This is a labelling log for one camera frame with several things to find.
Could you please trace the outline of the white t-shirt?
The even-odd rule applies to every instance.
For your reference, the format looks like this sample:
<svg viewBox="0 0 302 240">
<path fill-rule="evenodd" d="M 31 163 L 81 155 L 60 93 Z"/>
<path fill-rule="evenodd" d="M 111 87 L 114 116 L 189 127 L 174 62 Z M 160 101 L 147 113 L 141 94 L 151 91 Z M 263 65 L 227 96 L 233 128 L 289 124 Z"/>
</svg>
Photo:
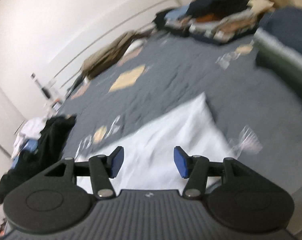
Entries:
<svg viewBox="0 0 302 240">
<path fill-rule="evenodd" d="M 109 155 L 117 146 L 124 148 L 124 161 L 111 181 L 116 193 L 124 189 L 182 191 L 187 181 L 181 178 L 175 166 L 175 146 L 181 146 L 189 155 L 202 155 L 210 161 L 235 157 L 213 121 L 204 93 L 102 148 L 97 154 Z"/>
</svg>

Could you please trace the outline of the black clothes pile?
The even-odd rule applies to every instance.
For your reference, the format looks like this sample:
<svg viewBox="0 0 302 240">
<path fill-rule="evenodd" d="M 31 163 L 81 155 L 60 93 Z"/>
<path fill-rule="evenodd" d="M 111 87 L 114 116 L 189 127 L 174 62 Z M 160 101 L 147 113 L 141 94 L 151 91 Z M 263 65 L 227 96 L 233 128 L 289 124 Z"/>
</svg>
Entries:
<svg viewBox="0 0 302 240">
<path fill-rule="evenodd" d="M 23 149 L 16 165 L 1 177 L 0 205 L 11 191 L 60 160 L 67 138 L 76 124 L 76 117 L 58 115 L 45 122 L 36 148 L 33 151 Z"/>
</svg>

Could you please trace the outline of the stack of folded clothes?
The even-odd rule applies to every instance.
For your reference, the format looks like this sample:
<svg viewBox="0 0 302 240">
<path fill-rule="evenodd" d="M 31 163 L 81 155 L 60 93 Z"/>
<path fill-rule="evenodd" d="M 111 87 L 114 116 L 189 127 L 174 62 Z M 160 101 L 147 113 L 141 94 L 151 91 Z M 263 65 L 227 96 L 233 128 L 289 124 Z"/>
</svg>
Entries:
<svg viewBox="0 0 302 240">
<path fill-rule="evenodd" d="M 269 0 L 193 0 L 158 12 L 153 22 L 157 30 L 222 45 L 255 33 L 273 5 Z"/>
</svg>

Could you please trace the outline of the light grey hoodie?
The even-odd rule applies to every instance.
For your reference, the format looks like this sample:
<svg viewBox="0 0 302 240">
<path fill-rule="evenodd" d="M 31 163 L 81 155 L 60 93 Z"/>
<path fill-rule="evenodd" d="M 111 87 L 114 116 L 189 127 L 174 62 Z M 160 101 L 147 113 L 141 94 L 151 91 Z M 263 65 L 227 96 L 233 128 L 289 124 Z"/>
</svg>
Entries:
<svg viewBox="0 0 302 240">
<path fill-rule="evenodd" d="M 15 142 L 13 144 L 11 159 L 14 159 L 19 155 L 20 147 L 25 140 L 38 140 L 40 138 L 40 132 L 44 129 L 47 120 L 47 117 L 33 118 L 28 120 L 26 124 L 24 124 L 22 129 L 20 129 L 20 131 L 17 133 Z"/>
</svg>

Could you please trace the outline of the grey quilted bedspread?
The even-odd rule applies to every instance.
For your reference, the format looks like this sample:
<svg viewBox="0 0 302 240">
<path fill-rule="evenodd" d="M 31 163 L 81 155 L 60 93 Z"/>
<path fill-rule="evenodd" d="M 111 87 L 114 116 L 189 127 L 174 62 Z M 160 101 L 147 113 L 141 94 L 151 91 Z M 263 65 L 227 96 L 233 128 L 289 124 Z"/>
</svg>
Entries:
<svg viewBox="0 0 302 240">
<path fill-rule="evenodd" d="M 302 101 L 276 74 L 257 67 L 247 36 L 222 47 L 153 36 L 137 57 L 113 66 L 63 104 L 76 124 L 65 157 L 85 161 L 179 105 L 206 104 L 236 159 L 289 193 L 302 187 Z"/>
</svg>

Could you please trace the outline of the white bed headboard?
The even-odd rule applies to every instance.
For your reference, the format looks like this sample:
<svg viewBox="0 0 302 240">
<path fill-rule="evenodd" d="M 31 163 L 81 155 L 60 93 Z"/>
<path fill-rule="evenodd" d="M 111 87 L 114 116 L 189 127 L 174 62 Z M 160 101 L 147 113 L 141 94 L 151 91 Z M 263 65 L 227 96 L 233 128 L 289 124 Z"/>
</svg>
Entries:
<svg viewBox="0 0 302 240">
<path fill-rule="evenodd" d="M 40 91 L 46 88 L 52 97 L 62 98 L 91 54 L 127 31 L 151 29 L 158 11 L 180 5 L 181 0 L 128 0 L 90 24 L 31 79 Z"/>
</svg>

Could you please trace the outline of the folded brown blanket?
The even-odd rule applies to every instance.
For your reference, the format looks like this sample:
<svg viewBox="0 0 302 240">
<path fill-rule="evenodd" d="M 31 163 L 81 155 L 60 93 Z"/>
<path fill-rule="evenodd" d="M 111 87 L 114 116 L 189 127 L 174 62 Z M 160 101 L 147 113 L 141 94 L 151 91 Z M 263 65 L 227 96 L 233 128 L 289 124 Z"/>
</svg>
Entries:
<svg viewBox="0 0 302 240">
<path fill-rule="evenodd" d="M 89 80 L 116 64 L 126 53 L 133 42 L 139 39 L 148 38 L 148 32 L 127 31 L 116 38 L 108 45 L 102 47 L 86 60 L 81 66 L 81 75 Z"/>
</svg>

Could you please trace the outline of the navy folded duvet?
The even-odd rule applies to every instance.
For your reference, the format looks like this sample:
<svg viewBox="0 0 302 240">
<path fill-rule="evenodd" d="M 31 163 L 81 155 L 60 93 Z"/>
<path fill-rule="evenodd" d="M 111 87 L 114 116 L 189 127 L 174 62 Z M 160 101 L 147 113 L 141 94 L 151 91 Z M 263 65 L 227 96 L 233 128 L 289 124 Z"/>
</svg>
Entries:
<svg viewBox="0 0 302 240">
<path fill-rule="evenodd" d="M 254 39 L 266 65 L 302 92 L 302 9 L 266 13 Z"/>
</svg>

